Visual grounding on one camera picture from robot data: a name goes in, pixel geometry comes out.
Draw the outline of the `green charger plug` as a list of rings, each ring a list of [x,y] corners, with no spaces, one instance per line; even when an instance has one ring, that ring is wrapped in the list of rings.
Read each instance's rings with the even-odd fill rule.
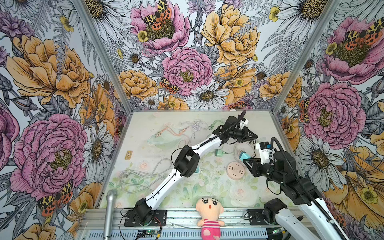
[[[224,152],[223,150],[220,150],[220,149],[215,150],[215,156],[216,157],[221,158],[224,154],[226,154],[226,152]]]

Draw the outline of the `teal charger plug dark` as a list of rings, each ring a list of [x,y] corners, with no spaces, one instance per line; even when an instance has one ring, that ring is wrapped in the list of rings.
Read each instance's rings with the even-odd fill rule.
[[[241,152],[239,155],[240,161],[248,160],[250,158],[251,158],[251,156],[249,154],[247,154],[246,152]]]

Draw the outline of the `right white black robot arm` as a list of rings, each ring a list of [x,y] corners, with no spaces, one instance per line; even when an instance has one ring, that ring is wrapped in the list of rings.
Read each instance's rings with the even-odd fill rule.
[[[250,157],[240,153],[240,160],[253,177],[265,177],[274,182],[297,206],[316,230],[314,234],[303,225],[279,199],[273,199],[264,205],[264,220],[268,224],[276,223],[285,228],[297,240],[346,240],[348,236],[337,223],[328,209],[324,198],[316,186],[299,175],[296,160],[284,150],[277,138],[270,142],[255,145],[259,156]]]

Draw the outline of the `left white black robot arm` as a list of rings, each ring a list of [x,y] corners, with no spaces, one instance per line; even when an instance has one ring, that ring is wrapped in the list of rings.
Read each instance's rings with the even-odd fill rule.
[[[229,139],[236,143],[251,142],[258,136],[247,127],[245,118],[246,110],[238,116],[230,116],[226,122],[213,131],[213,133],[201,143],[195,146],[185,145],[178,149],[179,154],[173,161],[173,169],[162,183],[146,198],[136,202],[132,209],[135,222],[142,226],[150,223],[162,201],[172,191],[172,188],[183,178],[191,177],[197,170],[200,159],[208,152],[227,144]]]

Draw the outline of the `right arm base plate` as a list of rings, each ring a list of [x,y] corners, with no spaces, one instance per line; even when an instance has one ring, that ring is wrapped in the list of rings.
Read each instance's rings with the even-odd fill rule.
[[[287,209],[288,208],[283,208],[281,210],[248,209],[244,214],[243,219],[248,221],[251,226],[278,225],[277,214],[282,210]]]

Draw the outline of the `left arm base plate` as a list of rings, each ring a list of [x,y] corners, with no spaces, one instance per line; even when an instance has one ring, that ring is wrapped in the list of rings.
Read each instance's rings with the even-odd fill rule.
[[[165,227],[167,223],[167,210],[150,211],[148,214],[138,214],[129,210],[125,215],[125,227]]]

